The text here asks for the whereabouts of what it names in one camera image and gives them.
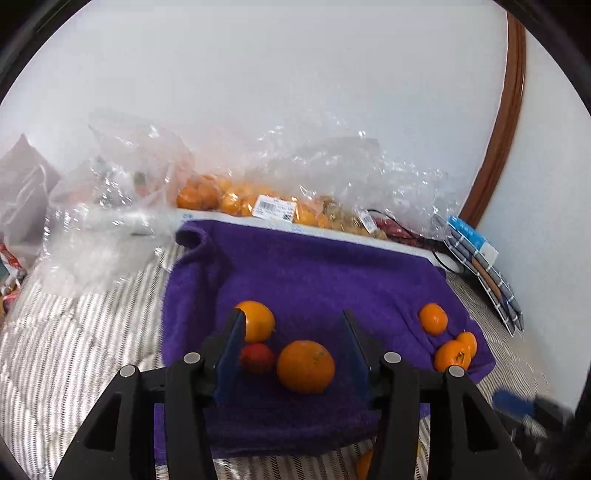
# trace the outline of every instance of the brown wooden trim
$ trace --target brown wooden trim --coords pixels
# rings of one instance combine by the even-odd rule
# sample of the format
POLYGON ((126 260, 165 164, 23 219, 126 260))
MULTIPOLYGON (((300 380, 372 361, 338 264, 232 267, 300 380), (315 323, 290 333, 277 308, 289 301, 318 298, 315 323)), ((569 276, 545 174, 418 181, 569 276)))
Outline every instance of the brown wooden trim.
POLYGON ((460 218, 473 227, 478 225, 491 201, 509 157, 521 110, 524 79, 525 28, 513 15, 507 13, 507 64, 501 105, 482 167, 460 213, 460 218))

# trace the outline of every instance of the red fruit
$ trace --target red fruit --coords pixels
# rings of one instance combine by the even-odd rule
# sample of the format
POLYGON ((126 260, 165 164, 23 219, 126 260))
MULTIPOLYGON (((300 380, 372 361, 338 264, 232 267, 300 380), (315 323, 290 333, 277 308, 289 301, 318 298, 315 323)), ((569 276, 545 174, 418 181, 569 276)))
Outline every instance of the red fruit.
POLYGON ((240 352, 240 364, 247 372, 254 374, 266 374, 275 365, 275 355, 271 349, 263 343, 246 345, 240 352))

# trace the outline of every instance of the striped fabric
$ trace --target striped fabric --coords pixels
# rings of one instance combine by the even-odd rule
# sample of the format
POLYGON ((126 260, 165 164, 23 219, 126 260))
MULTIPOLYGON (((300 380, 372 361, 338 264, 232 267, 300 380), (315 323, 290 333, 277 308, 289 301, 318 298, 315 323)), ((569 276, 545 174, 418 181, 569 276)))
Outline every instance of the striped fabric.
MULTIPOLYGON (((41 291, 33 271, 2 327, 0 434, 33 480, 50 479, 103 389, 125 364, 162 366, 160 312, 165 284, 181 248, 172 245, 126 283, 78 299, 41 291)), ((544 376, 511 339, 494 312, 458 276, 448 282, 481 325, 497 366, 479 388, 490 400, 506 387, 522 395, 546 393, 544 376)), ((417 478, 426 478, 429 419, 420 423, 417 478)), ((224 480, 355 479, 357 458, 372 440, 319 457, 269 456, 215 461, 224 480)), ((166 467, 157 468, 167 479, 166 467)))

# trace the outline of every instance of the triangular cutout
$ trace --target triangular cutout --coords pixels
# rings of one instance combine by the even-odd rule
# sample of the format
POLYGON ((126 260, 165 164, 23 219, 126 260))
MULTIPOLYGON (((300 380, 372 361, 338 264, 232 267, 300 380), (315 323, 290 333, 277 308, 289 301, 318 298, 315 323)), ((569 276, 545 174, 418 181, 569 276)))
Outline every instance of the triangular cutout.
POLYGON ((480 410, 478 410, 472 397, 464 395, 462 403, 464 404, 464 416, 466 418, 468 449, 476 453, 499 448, 491 427, 480 410))
POLYGON ((84 442, 86 448, 91 450, 102 450, 104 452, 112 452, 115 450, 120 407, 121 395, 113 396, 101 412, 100 416, 96 419, 92 430, 86 436, 84 442))

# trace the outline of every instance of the barcode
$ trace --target barcode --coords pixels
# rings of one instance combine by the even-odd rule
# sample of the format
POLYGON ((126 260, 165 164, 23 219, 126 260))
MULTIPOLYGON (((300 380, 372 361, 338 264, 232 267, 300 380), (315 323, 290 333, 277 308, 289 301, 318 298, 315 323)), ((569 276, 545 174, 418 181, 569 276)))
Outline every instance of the barcode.
POLYGON ((275 211, 277 210, 277 205, 275 203, 264 202, 263 200, 261 200, 259 202, 259 208, 269 213, 275 213, 275 211))

